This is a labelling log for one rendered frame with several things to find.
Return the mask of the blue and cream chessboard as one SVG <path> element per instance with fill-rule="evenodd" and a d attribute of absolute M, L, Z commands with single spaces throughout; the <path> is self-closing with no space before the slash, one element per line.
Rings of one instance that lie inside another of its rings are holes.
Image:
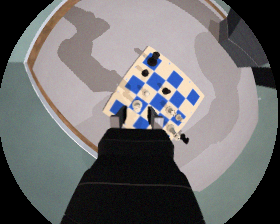
<path fill-rule="evenodd" d="M 147 108 L 152 106 L 159 116 L 164 117 L 163 129 L 172 140 L 174 137 L 167 131 L 168 125 L 174 125 L 178 133 L 197 109 L 204 95 L 176 65 L 162 54 L 157 59 L 156 66 L 149 66 L 147 61 L 155 51 L 148 46 L 121 81 L 103 112 L 110 117 L 115 115 L 123 105 L 127 106 L 127 120 L 123 126 L 133 129 L 150 129 Z M 147 77 L 141 74 L 145 69 L 149 71 Z M 171 90 L 170 94 L 162 93 L 165 87 Z M 144 90 L 149 90 L 148 97 L 143 96 Z M 133 111 L 132 104 L 135 100 L 142 102 L 142 108 L 138 113 Z M 167 114 L 168 106 L 180 114 L 184 122 L 175 119 L 177 114 L 175 117 Z"/>

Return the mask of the white chess king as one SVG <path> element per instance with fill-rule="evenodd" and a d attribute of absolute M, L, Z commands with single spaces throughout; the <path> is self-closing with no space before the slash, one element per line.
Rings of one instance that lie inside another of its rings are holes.
<path fill-rule="evenodd" d="M 178 133 L 175 132 L 175 126 L 174 125 L 168 125 L 167 127 L 167 131 L 169 133 L 173 134 L 173 137 L 175 138 L 175 140 L 180 140 L 180 135 Z"/>

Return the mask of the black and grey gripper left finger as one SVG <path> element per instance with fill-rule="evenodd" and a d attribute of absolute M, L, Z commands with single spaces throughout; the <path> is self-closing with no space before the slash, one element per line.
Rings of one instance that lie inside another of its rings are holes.
<path fill-rule="evenodd" d="M 122 128 L 127 118 L 127 106 L 122 106 L 120 110 L 110 116 L 110 128 Z"/>

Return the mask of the white pawn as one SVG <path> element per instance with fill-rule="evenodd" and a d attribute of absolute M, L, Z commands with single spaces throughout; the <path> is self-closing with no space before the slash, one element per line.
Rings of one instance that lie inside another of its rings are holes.
<path fill-rule="evenodd" d="M 180 114 L 177 114 L 176 117 L 175 117 L 176 120 L 180 121 L 180 122 L 184 122 L 184 119 L 181 118 L 181 115 Z"/>
<path fill-rule="evenodd" d="M 145 92 L 146 91 L 146 92 Z M 144 93 L 145 92 L 145 93 Z M 150 95 L 150 92 L 149 92 L 149 90 L 144 90 L 143 92 L 142 92 L 142 94 L 143 94 L 143 96 L 144 97 L 148 97 L 149 95 Z M 145 94 L 145 95 L 144 95 Z"/>

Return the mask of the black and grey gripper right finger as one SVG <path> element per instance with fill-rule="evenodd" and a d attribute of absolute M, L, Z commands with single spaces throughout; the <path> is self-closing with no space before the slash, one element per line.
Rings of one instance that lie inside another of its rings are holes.
<path fill-rule="evenodd" d="M 152 106 L 148 106 L 147 118 L 152 129 L 163 129 L 164 117 L 159 116 Z"/>

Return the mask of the white chess queen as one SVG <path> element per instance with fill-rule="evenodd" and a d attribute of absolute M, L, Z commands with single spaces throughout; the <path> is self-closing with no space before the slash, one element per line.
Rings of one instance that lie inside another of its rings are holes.
<path fill-rule="evenodd" d="M 134 108 L 134 112 L 140 112 L 141 108 L 142 108 L 142 102 L 140 100 L 135 100 L 132 104 L 133 108 Z M 134 107 L 135 106 L 135 107 Z"/>

